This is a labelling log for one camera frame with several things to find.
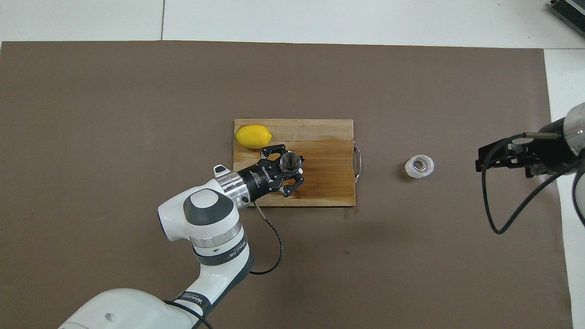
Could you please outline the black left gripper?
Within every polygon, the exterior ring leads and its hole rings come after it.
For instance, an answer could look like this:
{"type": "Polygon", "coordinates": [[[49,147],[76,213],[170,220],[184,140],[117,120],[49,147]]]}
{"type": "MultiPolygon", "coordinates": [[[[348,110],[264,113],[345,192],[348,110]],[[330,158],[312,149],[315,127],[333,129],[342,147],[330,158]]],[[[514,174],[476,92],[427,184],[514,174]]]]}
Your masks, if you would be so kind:
{"type": "Polygon", "coordinates": [[[303,170],[284,172],[277,163],[281,163],[283,156],[288,154],[284,144],[275,144],[261,148],[261,159],[258,163],[248,166],[237,173],[242,177],[249,192],[249,200],[255,202],[270,192],[279,191],[288,197],[297,191],[305,182],[303,170]],[[294,180],[292,185],[285,185],[286,181],[294,180]]]}

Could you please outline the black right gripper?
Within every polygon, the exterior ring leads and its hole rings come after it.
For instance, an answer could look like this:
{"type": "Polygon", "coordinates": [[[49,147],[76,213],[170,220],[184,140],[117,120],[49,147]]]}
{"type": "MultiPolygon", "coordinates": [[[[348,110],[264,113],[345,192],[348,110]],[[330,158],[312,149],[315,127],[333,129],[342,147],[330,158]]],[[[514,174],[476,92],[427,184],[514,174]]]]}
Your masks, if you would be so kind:
{"type": "MultiPolygon", "coordinates": [[[[558,139],[533,139],[531,142],[521,145],[524,148],[520,163],[525,167],[525,177],[533,178],[539,175],[553,175],[564,172],[572,173],[569,166],[572,164],[572,150],[564,137],[564,118],[558,119],[540,129],[540,133],[557,133],[558,139]]],[[[512,137],[500,139],[496,142],[478,148],[475,160],[475,171],[484,170],[485,161],[487,169],[506,167],[514,169],[518,167],[517,152],[509,148],[514,139],[512,137]]]]}

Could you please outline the steel double jigger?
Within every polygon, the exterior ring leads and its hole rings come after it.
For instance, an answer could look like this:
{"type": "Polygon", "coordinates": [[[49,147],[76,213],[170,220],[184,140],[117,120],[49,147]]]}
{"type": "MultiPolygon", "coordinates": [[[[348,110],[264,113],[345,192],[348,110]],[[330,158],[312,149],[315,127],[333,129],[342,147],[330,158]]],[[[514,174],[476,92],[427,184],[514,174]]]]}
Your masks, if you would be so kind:
{"type": "Polygon", "coordinates": [[[304,162],[305,160],[303,156],[299,156],[295,152],[288,151],[280,157],[280,171],[282,171],[282,173],[294,173],[301,169],[304,162]]]}

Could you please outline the yellow lemon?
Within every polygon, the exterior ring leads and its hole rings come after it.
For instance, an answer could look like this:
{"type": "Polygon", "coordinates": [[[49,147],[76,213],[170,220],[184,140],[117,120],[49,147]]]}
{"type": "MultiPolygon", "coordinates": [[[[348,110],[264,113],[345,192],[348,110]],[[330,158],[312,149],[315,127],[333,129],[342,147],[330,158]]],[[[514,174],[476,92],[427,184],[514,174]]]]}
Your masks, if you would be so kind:
{"type": "Polygon", "coordinates": [[[246,125],[235,133],[235,138],[245,148],[260,149],[270,143],[272,134],[263,125],[246,125]]]}

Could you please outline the brown table mat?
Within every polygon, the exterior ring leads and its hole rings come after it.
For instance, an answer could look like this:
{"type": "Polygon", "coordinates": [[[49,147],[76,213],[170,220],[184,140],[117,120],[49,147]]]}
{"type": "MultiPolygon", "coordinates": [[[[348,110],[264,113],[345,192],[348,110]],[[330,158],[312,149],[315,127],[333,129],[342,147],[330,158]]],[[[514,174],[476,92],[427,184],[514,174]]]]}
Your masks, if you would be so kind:
{"type": "Polygon", "coordinates": [[[215,329],[570,329],[555,186],[504,235],[477,149],[550,122],[536,49],[215,42],[3,43],[0,329],[56,329],[105,290],[197,277],[158,206],[232,166],[237,118],[351,119],[350,208],[264,208],[280,266],[215,329]],[[413,156],[435,169],[407,176],[413,156]]]}

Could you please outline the black ribbed metal device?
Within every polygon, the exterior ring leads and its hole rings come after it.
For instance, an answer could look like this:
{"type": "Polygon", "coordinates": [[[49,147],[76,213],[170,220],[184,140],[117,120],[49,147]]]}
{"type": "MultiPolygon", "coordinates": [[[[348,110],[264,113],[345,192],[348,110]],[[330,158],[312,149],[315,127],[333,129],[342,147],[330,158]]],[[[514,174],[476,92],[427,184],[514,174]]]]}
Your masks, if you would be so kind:
{"type": "Polygon", "coordinates": [[[550,0],[550,12],[585,37],[585,0],[550,0]]]}

